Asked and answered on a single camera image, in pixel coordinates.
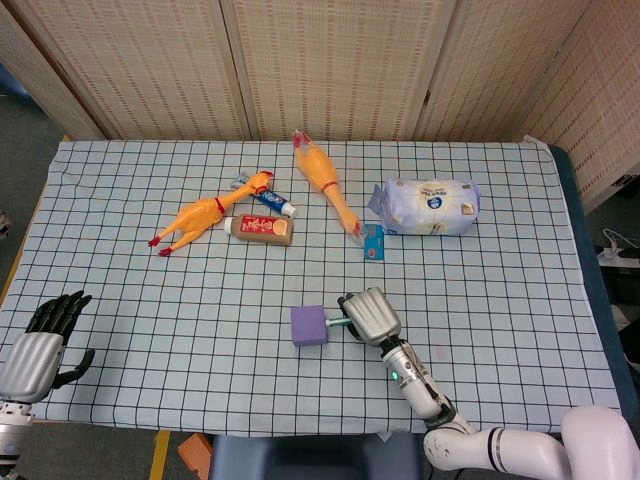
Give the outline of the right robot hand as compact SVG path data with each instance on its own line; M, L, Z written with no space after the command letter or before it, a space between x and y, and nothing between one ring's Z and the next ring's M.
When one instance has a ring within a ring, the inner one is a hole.
M351 320L359 339L368 345L379 346L401 332L399 317L379 287L348 293L338 299L338 305Z

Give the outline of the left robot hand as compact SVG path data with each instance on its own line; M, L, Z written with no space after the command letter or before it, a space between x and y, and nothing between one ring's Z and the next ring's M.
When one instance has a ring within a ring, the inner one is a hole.
M69 371L62 372L60 365L78 318L91 300L80 290L37 308L1 366L3 402L36 404L89 370L95 357L93 349L86 350L80 363Z

